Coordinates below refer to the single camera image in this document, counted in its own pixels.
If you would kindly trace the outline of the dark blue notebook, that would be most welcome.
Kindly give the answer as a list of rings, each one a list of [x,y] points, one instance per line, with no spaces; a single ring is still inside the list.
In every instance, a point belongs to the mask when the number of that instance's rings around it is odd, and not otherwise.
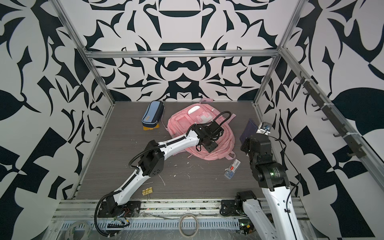
[[[241,144],[243,144],[246,141],[246,138],[249,138],[252,135],[256,134],[257,130],[258,130],[258,125],[254,122],[253,119],[249,119],[244,131],[240,136]]]

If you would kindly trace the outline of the pink student backpack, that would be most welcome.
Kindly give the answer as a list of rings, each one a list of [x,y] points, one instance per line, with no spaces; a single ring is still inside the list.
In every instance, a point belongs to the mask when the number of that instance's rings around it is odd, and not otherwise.
[[[185,134],[192,124],[204,124],[214,120],[220,112],[209,105],[212,101],[213,99],[203,98],[198,104],[192,104],[173,114],[169,118],[166,126],[166,130],[169,132],[171,137],[176,138]],[[214,161],[223,158],[226,158],[227,160],[234,160],[236,158],[236,154],[233,152],[235,146],[235,136],[229,126],[229,123],[235,117],[236,115],[232,114],[222,125],[224,133],[217,140],[218,147],[212,153],[208,153],[204,149],[198,152],[195,147],[187,148],[181,152],[188,152],[189,154],[206,161]]]

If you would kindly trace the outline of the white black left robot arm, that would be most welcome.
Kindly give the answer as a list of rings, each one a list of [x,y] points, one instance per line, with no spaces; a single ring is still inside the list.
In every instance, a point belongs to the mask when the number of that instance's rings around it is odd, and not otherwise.
[[[222,126],[216,122],[193,124],[185,134],[171,140],[159,143],[150,141],[145,150],[129,162],[129,167],[134,169],[132,175],[114,192],[103,197],[106,202],[103,209],[110,216],[118,215],[146,180],[163,171],[164,162],[168,157],[191,147],[195,147],[199,151],[205,149],[211,153],[218,147],[218,140],[224,135],[224,132]]]

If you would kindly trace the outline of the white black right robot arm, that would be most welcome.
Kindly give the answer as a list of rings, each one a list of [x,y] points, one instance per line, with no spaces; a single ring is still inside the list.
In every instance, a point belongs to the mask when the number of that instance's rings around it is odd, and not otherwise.
[[[241,150],[248,154],[254,179],[269,205],[273,223],[252,191],[238,192],[238,211],[252,222],[263,240],[303,240],[293,201],[290,181],[282,164],[273,160],[270,137],[260,133],[246,138]]]

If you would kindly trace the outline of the blue pencil case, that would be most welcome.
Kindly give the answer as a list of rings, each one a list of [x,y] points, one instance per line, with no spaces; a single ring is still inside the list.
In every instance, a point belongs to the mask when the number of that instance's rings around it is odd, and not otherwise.
[[[161,120],[164,112],[164,103],[161,101],[152,101],[148,105],[142,118],[142,124],[145,127],[154,127]]]

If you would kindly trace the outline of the small yellow sticky pad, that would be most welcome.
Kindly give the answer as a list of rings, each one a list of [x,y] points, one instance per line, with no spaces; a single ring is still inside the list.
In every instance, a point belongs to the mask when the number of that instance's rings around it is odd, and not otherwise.
[[[151,130],[154,130],[154,129],[158,129],[159,127],[160,127],[159,124],[157,124],[157,125],[154,126],[154,127],[145,127],[145,126],[143,126],[143,130],[144,130],[144,131],[151,131]]]

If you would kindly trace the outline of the small green circuit board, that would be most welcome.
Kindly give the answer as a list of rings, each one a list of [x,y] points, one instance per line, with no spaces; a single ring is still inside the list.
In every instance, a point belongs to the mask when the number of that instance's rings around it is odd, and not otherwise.
[[[239,219],[240,233],[243,235],[249,235],[255,231],[255,227],[250,219]]]

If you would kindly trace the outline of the small yellow wooden block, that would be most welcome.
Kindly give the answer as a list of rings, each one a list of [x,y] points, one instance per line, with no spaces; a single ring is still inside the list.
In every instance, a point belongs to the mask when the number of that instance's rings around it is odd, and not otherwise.
[[[150,195],[153,193],[153,188],[152,187],[149,187],[149,188],[146,188],[144,190],[142,190],[142,195],[143,196],[147,196],[147,195]]]

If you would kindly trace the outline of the clear tape roll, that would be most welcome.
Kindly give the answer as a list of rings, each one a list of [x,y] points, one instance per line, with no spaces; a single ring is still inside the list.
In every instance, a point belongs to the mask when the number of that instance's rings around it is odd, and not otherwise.
[[[184,238],[194,238],[199,229],[200,229],[200,223],[198,221],[198,218],[193,214],[184,214],[180,221],[179,221],[179,232]],[[194,232],[192,234],[186,234],[184,230],[192,229],[194,228]]]

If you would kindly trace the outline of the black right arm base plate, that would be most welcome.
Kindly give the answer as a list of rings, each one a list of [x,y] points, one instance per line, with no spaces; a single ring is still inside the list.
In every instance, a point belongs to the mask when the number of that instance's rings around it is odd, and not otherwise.
[[[239,216],[237,204],[235,200],[221,200],[220,215],[222,216]]]

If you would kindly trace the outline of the grey wall hook rail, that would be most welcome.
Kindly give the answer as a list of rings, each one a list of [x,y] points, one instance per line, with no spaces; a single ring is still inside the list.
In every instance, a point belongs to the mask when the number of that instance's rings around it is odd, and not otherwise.
[[[347,155],[349,157],[356,156],[359,159],[365,157],[367,153],[363,150],[361,141],[358,140],[357,132],[348,127],[345,118],[316,82],[313,79],[306,79],[300,73],[300,81],[297,85],[302,85],[306,90],[304,95],[311,96],[315,101],[315,104],[312,104],[312,106],[324,113],[325,118],[322,118],[322,121],[329,121],[336,129],[337,133],[333,134],[333,136],[335,138],[342,138],[349,146],[352,152],[347,153]]]

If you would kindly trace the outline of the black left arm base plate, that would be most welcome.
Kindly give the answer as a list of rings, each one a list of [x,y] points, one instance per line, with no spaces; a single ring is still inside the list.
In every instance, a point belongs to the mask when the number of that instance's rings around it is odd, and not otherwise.
[[[99,207],[97,217],[98,218],[130,218],[136,213],[140,212],[141,201],[129,201],[125,205],[116,205],[110,201],[102,202]]]

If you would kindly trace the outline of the aluminium frame crossbar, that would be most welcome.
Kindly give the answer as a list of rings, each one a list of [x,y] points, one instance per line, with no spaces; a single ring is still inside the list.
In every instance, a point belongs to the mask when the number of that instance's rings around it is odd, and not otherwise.
[[[184,51],[85,51],[89,59],[184,58],[184,57],[274,57],[277,50],[184,50]]]

